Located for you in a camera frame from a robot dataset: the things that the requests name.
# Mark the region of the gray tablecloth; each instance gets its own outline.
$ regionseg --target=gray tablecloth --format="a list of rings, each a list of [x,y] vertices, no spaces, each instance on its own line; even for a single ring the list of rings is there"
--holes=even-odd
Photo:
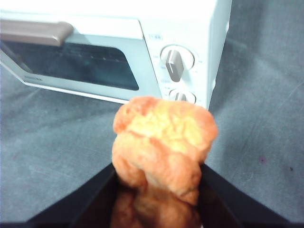
[[[304,222],[304,1],[234,0],[207,164]],[[120,104],[28,87],[1,68],[1,221],[25,221],[111,162]]]

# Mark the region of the chicken piece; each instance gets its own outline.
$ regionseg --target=chicken piece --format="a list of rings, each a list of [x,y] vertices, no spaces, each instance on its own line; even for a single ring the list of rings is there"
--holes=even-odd
[[[142,181],[140,173],[144,171],[150,185],[172,191],[181,200],[195,205],[198,197],[197,186],[201,178],[199,164],[182,153],[168,151],[170,149],[159,144],[154,138],[122,132],[114,141],[113,152],[115,155],[119,152],[126,163],[114,163],[114,166],[117,165],[116,172],[123,183],[134,187],[133,183]],[[137,168],[136,174],[129,175],[132,171],[130,166]],[[144,191],[146,184],[138,185],[138,188]]]
[[[203,107],[185,101],[150,96],[135,97],[117,112],[114,131],[152,137],[202,164],[218,134],[213,116]]]
[[[117,112],[112,162],[123,190],[111,227],[198,228],[202,164],[218,134],[206,109],[136,97]]]

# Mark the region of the stain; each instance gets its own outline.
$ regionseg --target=stain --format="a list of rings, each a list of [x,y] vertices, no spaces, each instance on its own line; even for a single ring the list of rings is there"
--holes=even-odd
[[[265,164],[265,163],[266,163],[266,158],[265,158],[264,156],[260,156],[260,157],[258,158],[258,161],[259,161],[260,163],[262,163],[262,164]]]
[[[14,156],[13,156],[13,160],[16,160],[17,157],[19,156],[19,154],[20,154],[20,152],[15,153]]]

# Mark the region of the oven knob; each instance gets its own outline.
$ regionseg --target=oven knob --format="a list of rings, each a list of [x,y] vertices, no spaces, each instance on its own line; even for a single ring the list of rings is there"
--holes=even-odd
[[[182,64],[181,55],[178,51],[170,50],[168,52],[166,67],[172,81],[179,82],[181,75],[184,72],[184,66]]]
[[[194,104],[196,101],[194,94],[190,93],[189,91],[180,91],[178,89],[171,90],[169,99],[175,101],[188,101],[192,104]]]
[[[186,48],[171,45],[161,51],[161,60],[166,65],[173,82],[179,82],[183,72],[193,67],[194,57]]]

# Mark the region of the oven door handle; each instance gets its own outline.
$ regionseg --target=oven door handle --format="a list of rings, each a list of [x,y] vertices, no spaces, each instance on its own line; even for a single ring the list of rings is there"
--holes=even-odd
[[[67,22],[1,20],[1,40],[61,46],[74,28]]]

